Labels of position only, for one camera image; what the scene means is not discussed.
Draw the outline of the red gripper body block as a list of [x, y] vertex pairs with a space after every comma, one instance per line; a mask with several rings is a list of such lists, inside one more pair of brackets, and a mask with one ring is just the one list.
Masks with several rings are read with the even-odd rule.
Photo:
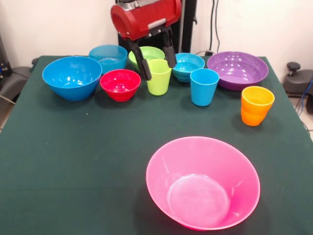
[[132, 41], [148, 36], [150, 31], [171, 26], [181, 15], [179, 0], [128, 0], [111, 7], [111, 19], [123, 39]]

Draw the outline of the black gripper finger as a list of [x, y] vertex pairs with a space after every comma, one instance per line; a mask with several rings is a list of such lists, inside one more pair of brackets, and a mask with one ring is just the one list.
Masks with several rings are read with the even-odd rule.
[[176, 53], [172, 43], [172, 30], [171, 28], [161, 29], [163, 42], [164, 42], [164, 53], [170, 68], [174, 68], [177, 64]]
[[151, 80], [152, 75], [151, 75], [151, 72], [149, 69], [148, 62], [146, 59], [144, 59], [142, 51], [138, 45], [138, 42], [132, 41], [132, 40], [127, 40], [127, 44], [129, 45], [130, 50], [134, 53], [138, 68], [139, 68], [141, 74], [143, 75], [143, 78], [147, 81]]

